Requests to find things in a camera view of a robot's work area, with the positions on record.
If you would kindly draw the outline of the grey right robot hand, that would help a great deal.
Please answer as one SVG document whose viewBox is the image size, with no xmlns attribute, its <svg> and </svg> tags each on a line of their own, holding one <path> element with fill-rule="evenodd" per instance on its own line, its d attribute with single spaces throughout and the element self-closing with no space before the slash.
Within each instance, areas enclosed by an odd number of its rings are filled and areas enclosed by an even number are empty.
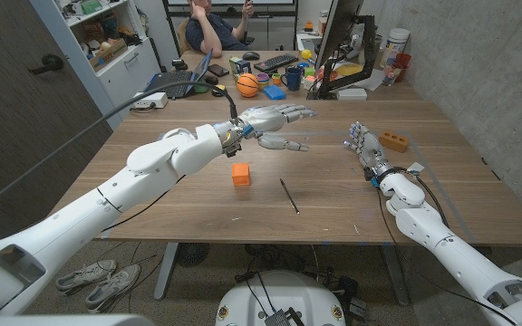
<svg viewBox="0 0 522 326">
<path fill-rule="evenodd" d="M 352 140 L 345 140 L 343 144 L 358 155 L 359 162 L 363 165 L 366 181 L 376 179 L 381 182 L 386 175 L 395 171 L 394 166 L 385 157 L 377 137 L 361 122 L 353 123 L 349 131 Z"/>
</svg>

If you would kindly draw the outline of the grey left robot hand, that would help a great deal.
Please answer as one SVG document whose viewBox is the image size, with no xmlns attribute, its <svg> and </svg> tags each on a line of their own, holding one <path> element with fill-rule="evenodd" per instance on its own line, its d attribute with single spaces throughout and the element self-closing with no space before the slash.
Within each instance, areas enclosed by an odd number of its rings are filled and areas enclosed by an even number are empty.
<svg viewBox="0 0 522 326">
<path fill-rule="evenodd" d="M 276 136 L 273 131 L 280 130 L 287 123 L 314 115 L 313 110 L 302 104 L 274 104 L 251 107 L 240 113 L 238 118 L 246 127 L 253 129 L 246 139 L 255 138 L 258 145 L 265 149 L 308 151 L 306 144 Z"/>
</svg>

